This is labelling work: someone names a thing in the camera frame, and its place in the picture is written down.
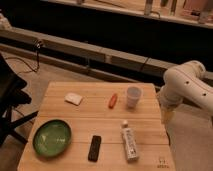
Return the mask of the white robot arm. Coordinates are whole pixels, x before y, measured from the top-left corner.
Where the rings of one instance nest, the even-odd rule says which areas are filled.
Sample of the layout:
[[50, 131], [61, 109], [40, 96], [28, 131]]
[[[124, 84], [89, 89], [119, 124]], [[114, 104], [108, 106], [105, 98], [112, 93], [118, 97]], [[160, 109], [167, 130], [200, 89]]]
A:
[[167, 124], [173, 111], [186, 98], [213, 117], [213, 87], [203, 82], [205, 66], [196, 60], [170, 67], [164, 72], [164, 85], [157, 93], [161, 122]]

